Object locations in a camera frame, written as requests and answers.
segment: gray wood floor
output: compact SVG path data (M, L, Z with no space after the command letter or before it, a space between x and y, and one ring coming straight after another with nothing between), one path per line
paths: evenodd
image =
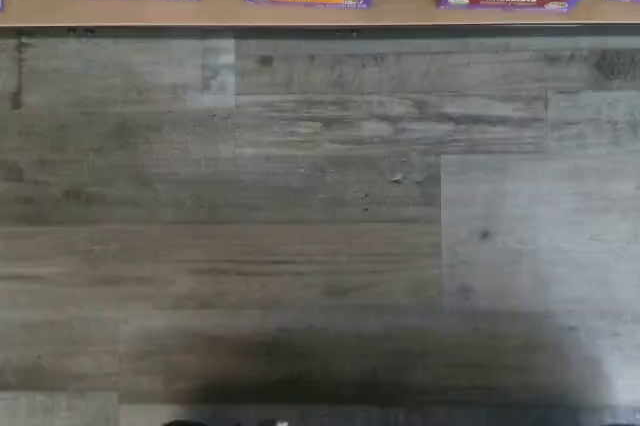
M0 424L638 422L638 153L632 37L5 37Z

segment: wooden shelf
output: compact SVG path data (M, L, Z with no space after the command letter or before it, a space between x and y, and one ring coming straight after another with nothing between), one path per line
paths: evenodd
M446 11L436 0L374 0L368 11L262 6L243 0L5 0L0 26L425 26L640 23L640 4L585 0L569 14Z

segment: wood grain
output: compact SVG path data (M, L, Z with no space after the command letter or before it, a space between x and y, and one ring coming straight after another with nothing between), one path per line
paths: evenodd
M119 321L115 317L3 309L0 335L1 391L117 388Z
M233 175L226 123L206 111L8 113L0 118L0 222L215 219L225 199L212 173Z
M638 311L635 155L443 158L447 301Z
M120 311L440 299L437 225L0 229L0 308Z
M10 35L0 39L0 113L22 107L23 42Z
M637 151L637 91L549 93L549 147L557 152Z
M207 111L0 116L0 223L428 221L439 160L424 151L235 154Z
M233 108L229 37L34 37L25 43L23 103L30 110Z
M640 89L640 50L472 46L459 51L425 47L384 52L344 41L299 48L239 41L240 95L541 92Z
M633 407L570 406L478 406L423 405L411 408L337 405L184 405L124 404L121 424L158 426L175 418L204 421L216 426L252 426L265 419L280 418L304 426L406 426L450 424L455 426L602 426L633 424L638 411Z
M531 152L546 147L539 94L240 96L240 151L349 154Z
M12 426L118 426L118 416L115 393L0 393L0 422Z
M623 365L637 341L621 338L640 337L637 319L415 307L130 315L121 400L633 404L639 378Z

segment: floor plank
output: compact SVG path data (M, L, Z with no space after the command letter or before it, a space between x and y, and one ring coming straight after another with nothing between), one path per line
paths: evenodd
M29 110L233 108L234 44L225 35L24 41L22 101Z
M3 309L0 336L1 391L117 389L117 318Z
M0 309L437 307L421 224L0 229Z
M0 393L0 422L12 426L118 426L117 394Z
M273 154L423 147L434 153L531 152L546 148L545 96L240 96L238 149Z
M412 408L367 406L285 405L159 405L125 404L121 424L159 426L176 418L205 421L211 426L254 426L265 419L282 419L304 426L602 426L634 424L640 411L631 407L574 408L558 406L491 407L430 405Z
M635 155L443 158L453 307L638 311Z
M129 315L123 404L637 404L638 316L422 308Z
M17 36L0 39L0 113L22 107L20 58L23 52L23 42Z
M557 152L638 151L640 93L549 93L549 147Z
M414 148L236 154L206 111L0 115L0 223L429 221L439 159Z

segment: vinyl plank flooring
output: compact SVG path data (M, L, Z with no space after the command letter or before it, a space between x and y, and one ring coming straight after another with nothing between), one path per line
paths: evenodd
M21 107L21 54L22 42L18 37L0 39L0 113Z
M229 121L205 111L13 112L0 118L0 222L202 221L224 202L215 171L233 171L233 152Z
M236 154L207 111L0 115L0 223L429 221L440 163L415 148Z
M640 89L640 49L555 38L236 43L240 95Z
M0 229L0 309L438 307L421 224Z
M635 155L443 158L446 302L638 311Z
M239 150L273 154L535 152L546 147L545 96L240 96L236 131Z
M0 391L117 388L117 318L3 308L0 336Z
M239 95L522 92L582 89L583 55L536 51L448 54L237 53Z
M304 426L602 426L634 424L640 411L632 407L576 408L558 406L430 405L412 408L372 406L228 406L136 404L120 409L121 424L158 426L176 418L205 421L212 426L253 426L279 418Z
M119 426L115 392L0 393L0 423L11 426Z
M640 93L549 93L549 147L557 152L638 151Z
M29 110L233 107L234 44L229 36L23 41L22 104Z
M637 404L637 315L422 308L128 315L128 404Z

